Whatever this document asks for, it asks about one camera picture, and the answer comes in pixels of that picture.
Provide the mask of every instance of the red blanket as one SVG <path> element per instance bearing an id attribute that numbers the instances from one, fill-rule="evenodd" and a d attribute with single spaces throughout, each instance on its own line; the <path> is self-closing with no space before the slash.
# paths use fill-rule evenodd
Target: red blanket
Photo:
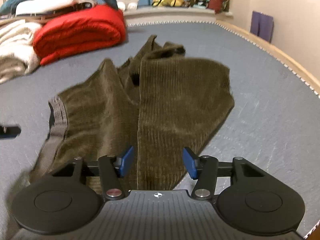
<path id="1" fill-rule="evenodd" d="M 125 40 L 121 10 L 107 5 L 72 12 L 49 21 L 35 34 L 33 48 L 41 65 L 71 55 L 111 47 Z"/>

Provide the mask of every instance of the brown corduroy fabric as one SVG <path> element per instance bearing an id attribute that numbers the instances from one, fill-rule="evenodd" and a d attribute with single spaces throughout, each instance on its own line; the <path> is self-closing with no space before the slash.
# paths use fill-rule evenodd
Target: brown corduroy fabric
<path id="1" fill-rule="evenodd" d="M 234 106 L 229 69 L 186 58 L 182 45 L 161 47 L 155 38 L 119 69 L 105 59 L 87 81 L 59 95 L 68 127 L 47 172 L 75 156 L 97 160 L 132 145 L 125 188 L 170 190 L 181 180 L 183 147 L 200 153 Z M 41 159 L 40 153 L 31 179 L 43 175 Z"/>

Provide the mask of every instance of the mattress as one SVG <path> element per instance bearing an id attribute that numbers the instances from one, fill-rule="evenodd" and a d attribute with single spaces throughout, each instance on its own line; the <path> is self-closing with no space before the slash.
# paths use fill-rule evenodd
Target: mattress
<path id="1" fill-rule="evenodd" d="M 24 186 L 49 131 L 48 100 L 86 80 L 106 57 L 121 65 L 156 34 L 183 44 L 190 57 L 206 57 L 230 68 L 235 107 L 202 154 L 220 161 L 242 156 L 296 190 L 306 204 L 298 228 L 305 235 L 320 217 L 320 99 L 283 64 L 257 46 L 212 23 L 133 25 L 128 41 L 117 47 L 65 58 L 29 76 L 0 85 L 0 122 L 18 123 L 14 140 L 0 140 L 0 239 L 18 229 L 10 203 Z M 192 189 L 186 176 L 176 189 Z M 216 193 L 229 185 L 218 178 Z"/>

